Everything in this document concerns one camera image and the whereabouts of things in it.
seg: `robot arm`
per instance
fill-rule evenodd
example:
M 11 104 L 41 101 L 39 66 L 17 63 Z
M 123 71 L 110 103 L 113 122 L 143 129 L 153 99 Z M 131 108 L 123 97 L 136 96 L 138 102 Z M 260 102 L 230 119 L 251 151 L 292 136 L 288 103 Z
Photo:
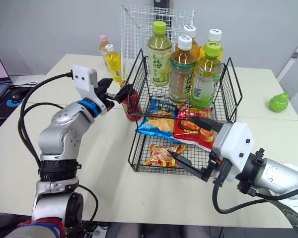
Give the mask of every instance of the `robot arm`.
M 126 88 L 112 95 L 107 88 L 112 78 L 97 81 L 95 69 L 74 65 L 74 86 L 82 100 L 69 104 L 52 116 L 50 125 L 39 136 L 41 149 L 40 180 L 32 210 L 32 221 L 21 225 L 7 237 L 63 237 L 65 228 L 82 218 L 83 196 L 78 187 L 76 161 L 82 136 L 98 115 L 106 114 L 114 103 L 127 96 Z
M 207 168 L 198 170 L 186 158 L 170 151 L 178 164 L 205 182 L 213 171 L 219 176 L 214 181 L 213 202 L 218 212 L 227 214 L 245 206 L 222 210 L 217 204 L 218 189 L 225 180 L 239 180 L 238 189 L 251 196 L 259 196 L 258 200 L 248 205 L 270 202 L 277 206 L 298 233 L 298 167 L 288 163 L 278 163 L 263 159 L 264 150 L 261 148 L 255 154 L 251 153 L 254 138 L 246 123 L 219 123 L 217 121 L 192 117 L 188 119 L 197 126 L 218 133 L 209 155 Z

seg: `green toy pear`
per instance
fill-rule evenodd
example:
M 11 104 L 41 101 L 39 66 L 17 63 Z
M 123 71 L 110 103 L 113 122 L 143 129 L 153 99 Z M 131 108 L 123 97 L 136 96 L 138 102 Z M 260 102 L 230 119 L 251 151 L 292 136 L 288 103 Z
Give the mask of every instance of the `green toy pear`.
M 282 93 L 272 97 L 269 101 L 269 108 L 274 112 L 281 112 L 288 106 L 288 93 Z

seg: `chip bag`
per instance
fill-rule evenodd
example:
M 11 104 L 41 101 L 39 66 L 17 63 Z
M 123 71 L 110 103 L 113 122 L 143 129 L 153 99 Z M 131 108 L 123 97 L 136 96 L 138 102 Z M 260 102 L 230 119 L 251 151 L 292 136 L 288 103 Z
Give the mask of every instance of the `chip bag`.
M 151 99 L 149 114 L 137 128 L 137 132 L 145 135 L 156 135 L 173 142 L 179 142 L 171 138 L 174 132 L 174 119 L 167 117 L 177 116 L 178 109 L 175 105 L 157 99 Z
M 150 146 L 150 158 L 146 160 L 143 165 L 160 165 L 163 167 L 171 167 L 178 165 L 175 159 L 167 151 L 173 151 L 177 154 L 182 153 L 185 150 L 185 145 L 174 145 L 174 146 Z
M 177 117 L 183 119 L 188 117 L 210 118 L 211 110 L 197 110 L 188 105 Z M 214 132 L 204 130 L 188 120 L 176 119 L 174 121 L 173 138 L 186 144 L 197 145 L 206 151 L 211 151 L 214 143 Z

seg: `power strip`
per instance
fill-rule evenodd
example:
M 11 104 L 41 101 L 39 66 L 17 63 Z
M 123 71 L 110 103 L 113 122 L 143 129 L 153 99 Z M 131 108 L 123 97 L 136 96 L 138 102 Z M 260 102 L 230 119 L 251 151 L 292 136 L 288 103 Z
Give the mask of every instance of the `power strip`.
M 94 232 L 92 238 L 105 238 L 107 230 L 103 230 L 101 227 L 97 227 Z

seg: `computer mouse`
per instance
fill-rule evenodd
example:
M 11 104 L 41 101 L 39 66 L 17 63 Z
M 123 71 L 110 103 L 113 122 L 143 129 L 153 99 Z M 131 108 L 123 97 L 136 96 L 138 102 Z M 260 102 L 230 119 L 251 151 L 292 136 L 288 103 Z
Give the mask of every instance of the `computer mouse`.
M 12 102 L 20 102 L 30 90 L 30 87 L 15 89 L 11 94 Z

